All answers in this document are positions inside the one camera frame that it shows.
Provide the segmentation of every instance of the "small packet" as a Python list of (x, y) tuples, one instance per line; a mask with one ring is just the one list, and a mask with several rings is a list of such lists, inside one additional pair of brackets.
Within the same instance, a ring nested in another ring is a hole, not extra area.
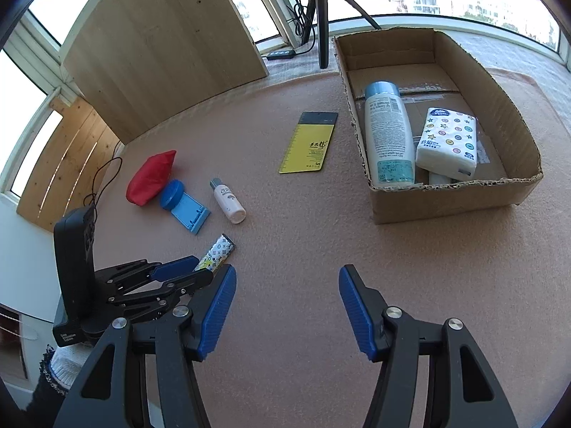
[(428, 108), (416, 148), (416, 165), (456, 180), (473, 180), (476, 170), (476, 118), (443, 108)]

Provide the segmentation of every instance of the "beige felt mat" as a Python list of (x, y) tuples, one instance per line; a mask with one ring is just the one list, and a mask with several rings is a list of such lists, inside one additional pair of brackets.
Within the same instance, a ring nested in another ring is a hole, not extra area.
[[(531, 78), (491, 72), (542, 153), (545, 178), (519, 207), (375, 226), (341, 78), (331, 72), (222, 94), (127, 146), (99, 204), (96, 268), (201, 257), (222, 232), (238, 246), (229, 259), (238, 290), (218, 347), (195, 365), (214, 428), (362, 425), (380, 366), (359, 353), (339, 297), (346, 263), (418, 319), (461, 318), (521, 427), (552, 409), (571, 373), (571, 139)], [(303, 111), (339, 112), (324, 168), (279, 175)], [(198, 236), (157, 201), (139, 208), (125, 199), (146, 158), (169, 149), (178, 151), (172, 177), (212, 210)], [(208, 185), (216, 176), (248, 211), (242, 224), (216, 205)], [(423, 384), (427, 373), (423, 359)], [(425, 388), (417, 394), (413, 427)]]

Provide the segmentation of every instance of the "round blue lid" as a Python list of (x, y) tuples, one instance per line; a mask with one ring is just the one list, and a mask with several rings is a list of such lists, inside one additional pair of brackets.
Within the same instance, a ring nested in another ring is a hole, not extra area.
[(171, 180), (161, 192), (161, 208), (172, 210), (182, 198), (185, 186), (180, 180)]
[(400, 96), (399, 87), (392, 82), (381, 80), (367, 85), (367, 88), (365, 88), (365, 101), (377, 93), (392, 93), (393, 95)]

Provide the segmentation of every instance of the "blue plastic stand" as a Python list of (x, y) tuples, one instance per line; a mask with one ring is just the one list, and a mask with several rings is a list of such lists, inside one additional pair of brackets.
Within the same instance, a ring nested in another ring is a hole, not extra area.
[(169, 210), (191, 233), (198, 233), (210, 211), (185, 193), (180, 180), (171, 180), (161, 193), (161, 207)]

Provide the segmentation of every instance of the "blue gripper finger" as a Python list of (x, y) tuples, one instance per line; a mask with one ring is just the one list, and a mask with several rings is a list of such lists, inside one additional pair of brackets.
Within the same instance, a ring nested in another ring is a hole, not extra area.
[[(222, 274), (223, 272), (219, 271), (216, 276)], [(214, 351), (235, 292), (236, 270), (234, 267), (229, 266), (202, 320), (201, 342), (196, 349), (196, 353), (201, 360), (205, 359), (208, 353)]]
[(357, 272), (353, 266), (347, 265), (339, 270), (339, 293), (349, 316), (353, 333), (355, 333), (359, 350), (365, 353), (370, 361), (373, 361), (377, 354), (375, 327), (348, 268)]
[(177, 259), (170, 263), (159, 265), (151, 274), (151, 280), (167, 281), (188, 275), (198, 265), (198, 258), (193, 255)]

